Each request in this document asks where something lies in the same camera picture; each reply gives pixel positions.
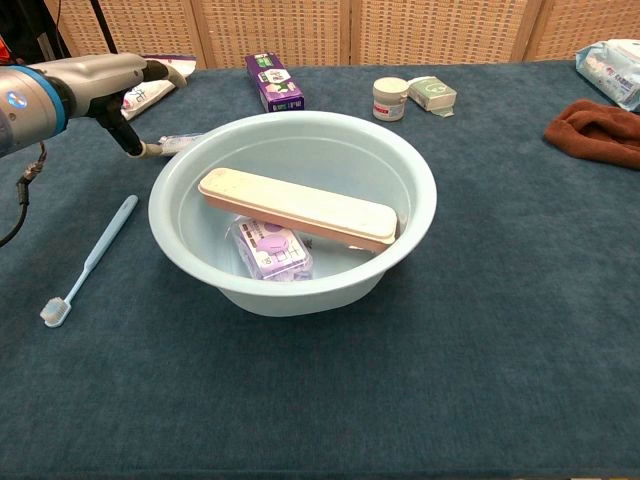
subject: jar lid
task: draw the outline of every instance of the jar lid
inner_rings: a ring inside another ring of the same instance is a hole
[[[405,93],[409,90],[409,83],[397,77],[382,77],[373,82],[373,90],[380,93]]]

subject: brown towel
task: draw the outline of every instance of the brown towel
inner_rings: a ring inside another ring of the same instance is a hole
[[[545,138],[573,157],[640,170],[640,116],[578,100],[558,115]]]

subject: woven wall panel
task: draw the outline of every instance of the woven wall panel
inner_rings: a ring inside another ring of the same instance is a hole
[[[526,59],[570,59],[577,50],[611,38],[640,38],[640,0],[550,0]]]
[[[45,3],[55,20],[58,1],[46,0]],[[89,0],[62,1],[60,32],[72,55],[109,53]]]
[[[196,54],[182,0],[100,0],[118,52]]]
[[[527,0],[355,0],[352,63],[507,62]]]
[[[348,60],[344,2],[197,0],[194,7],[216,67],[243,67],[245,55],[266,51],[277,53],[285,65],[339,65]]]

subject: table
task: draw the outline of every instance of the table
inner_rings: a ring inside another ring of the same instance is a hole
[[[410,102],[384,124],[433,171],[427,237],[353,305],[261,318],[155,244],[166,159],[71,121],[0,250],[0,476],[640,475],[640,174],[542,139],[569,103],[604,97],[572,62],[291,70],[308,109],[376,122],[378,77],[459,92],[454,117]],[[141,138],[262,112],[242,70],[189,83],[133,122]],[[3,230],[37,151],[0,160]],[[132,193],[66,323],[45,328],[40,309]]]

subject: purple toothpaste box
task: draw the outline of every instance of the purple toothpaste box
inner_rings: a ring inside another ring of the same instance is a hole
[[[304,110],[302,90],[293,82],[275,53],[247,55],[244,59],[267,112]]]

